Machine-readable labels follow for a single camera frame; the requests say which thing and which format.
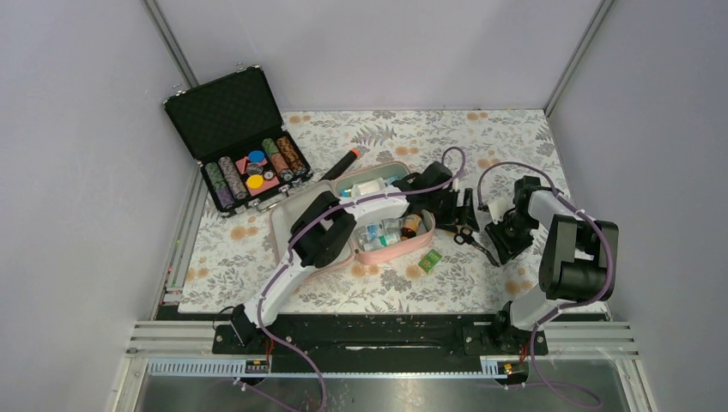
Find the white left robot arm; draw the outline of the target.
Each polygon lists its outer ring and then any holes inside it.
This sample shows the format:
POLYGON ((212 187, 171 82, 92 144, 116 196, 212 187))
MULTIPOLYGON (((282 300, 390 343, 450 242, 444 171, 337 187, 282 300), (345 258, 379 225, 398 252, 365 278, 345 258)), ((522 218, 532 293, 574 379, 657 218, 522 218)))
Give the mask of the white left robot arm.
POLYGON ((398 219, 422 213, 427 231, 411 239, 391 234, 364 251, 364 264, 379 264, 429 245, 434 236, 434 202, 451 191, 464 171, 452 172, 442 163, 431 163, 423 173, 377 191, 359 196, 338 197, 323 191, 310 203, 291 227, 287 250, 261 289, 236 306, 229 318, 234 342, 247 353, 259 351, 266 341, 265 328, 304 280, 331 265, 351 244, 358 228, 384 219, 398 219))

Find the black handled scissors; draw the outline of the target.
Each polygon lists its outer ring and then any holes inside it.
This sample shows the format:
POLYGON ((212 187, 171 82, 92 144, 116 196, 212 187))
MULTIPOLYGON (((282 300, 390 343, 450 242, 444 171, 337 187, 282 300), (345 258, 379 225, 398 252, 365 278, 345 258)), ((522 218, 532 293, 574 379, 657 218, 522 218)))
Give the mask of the black handled scissors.
POLYGON ((495 259, 494 255, 485 246, 481 245, 473 235, 473 231, 468 227, 461 227, 453 236, 453 241, 458 245, 470 245, 483 253, 486 259, 494 267, 499 267, 499 262, 495 259))

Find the pink medicine kit bag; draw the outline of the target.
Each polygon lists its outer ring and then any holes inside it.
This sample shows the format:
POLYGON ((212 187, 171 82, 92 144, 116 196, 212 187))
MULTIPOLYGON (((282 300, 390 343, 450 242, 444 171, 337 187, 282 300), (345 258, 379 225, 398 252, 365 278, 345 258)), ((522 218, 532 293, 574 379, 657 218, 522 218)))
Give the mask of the pink medicine kit bag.
MULTIPOLYGON (((389 182, 409 173, 410 170, 404 163, 391 161, 347 173, 332 181, 326 180, 317 183, 310 190, 281 201, 270 213, 270 234, 275 241, 275 257, 283 258, 287 254, 287 240, 292 237, 290 228, 294 225, 294 219, 304 212, 304 208, 318 194, 332 190, 341 199, 346 200, 349 190, 356 184, 363 184, 377 178, 389 182)), ((406 220, 405 213, 388 212, 381 218, 366 221, 365 225, 357 227, 349 236, 342 251, 331 264, 323 269, 316 269, 309 277, 313 279, 324 273, 339 270, 354 261, 365 265, 382 264, 428 245, 434 236, 436 223, 434 214, 425 211, 419 218, 414 218, 409 227, 415 231, 416 236, 408 239, 401 234, 406 220)))

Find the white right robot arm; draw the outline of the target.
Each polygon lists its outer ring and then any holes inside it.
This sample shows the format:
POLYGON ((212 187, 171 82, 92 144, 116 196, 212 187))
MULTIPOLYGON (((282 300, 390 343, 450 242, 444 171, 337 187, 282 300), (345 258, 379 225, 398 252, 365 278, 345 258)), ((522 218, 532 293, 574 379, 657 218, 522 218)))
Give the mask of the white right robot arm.
POLYGON ((534 353, 537 333, 548 321, 613 294, 619 238, 614 222, 593 219, 533 176, 515 182, 511 202, 498 198, 480 208, 490 214, 485 233, 500 264, 529 249, 533 231, 548 231, 537 285, 508 301, 486 329, 487 342, 499 352, 534 353))

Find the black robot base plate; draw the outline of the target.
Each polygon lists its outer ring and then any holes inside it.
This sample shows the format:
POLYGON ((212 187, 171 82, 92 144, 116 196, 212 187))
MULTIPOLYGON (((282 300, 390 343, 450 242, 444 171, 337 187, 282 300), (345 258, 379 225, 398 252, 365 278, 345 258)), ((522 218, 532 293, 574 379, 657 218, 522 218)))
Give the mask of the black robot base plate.
POLYGON ((506 327, 500 314, 282 314, 267 331, 239 315, 215 328, 213 354, 259 355, 274 373, 470 373, 483 356, 546 355, 544 333, 506 327))

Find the small green box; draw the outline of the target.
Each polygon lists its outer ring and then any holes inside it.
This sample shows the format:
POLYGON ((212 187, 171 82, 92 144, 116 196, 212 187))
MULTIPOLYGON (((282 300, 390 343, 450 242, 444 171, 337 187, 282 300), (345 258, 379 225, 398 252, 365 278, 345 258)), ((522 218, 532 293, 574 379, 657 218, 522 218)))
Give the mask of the small green box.
POLYGON ((418 266, 425 273, 430 273, 442 258, 443 256, 438 251, 431 249, 421 258, 418 266))

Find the small white medicine bottle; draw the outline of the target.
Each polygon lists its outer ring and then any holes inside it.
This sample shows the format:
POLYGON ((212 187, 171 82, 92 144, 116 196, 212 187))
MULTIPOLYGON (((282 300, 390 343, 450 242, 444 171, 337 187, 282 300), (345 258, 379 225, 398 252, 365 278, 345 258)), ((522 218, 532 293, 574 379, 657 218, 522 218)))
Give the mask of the small white medicine bottle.
POLYGON ((379 236, 378 238, 367 242, 363 245, 363 250, 366 252, 369 251, 377 251, 383 248, 386 248, 390 245, 395 245, 401 241, 401 235, 398 233, 388 233, 384 236, 379 236))

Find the brown bottle orange cap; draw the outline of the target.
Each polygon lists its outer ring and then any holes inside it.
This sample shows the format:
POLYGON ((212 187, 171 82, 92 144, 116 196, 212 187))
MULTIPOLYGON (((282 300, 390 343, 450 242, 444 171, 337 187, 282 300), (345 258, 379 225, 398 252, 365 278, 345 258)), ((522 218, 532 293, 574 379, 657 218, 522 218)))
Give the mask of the brown bottle orange cap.
POLYGON ((406 215, 403 218, 401 226, 401 236, 405 239, 414 238, 420 230, 422 219, 423 217, 420 213, 412 213, 406 215))

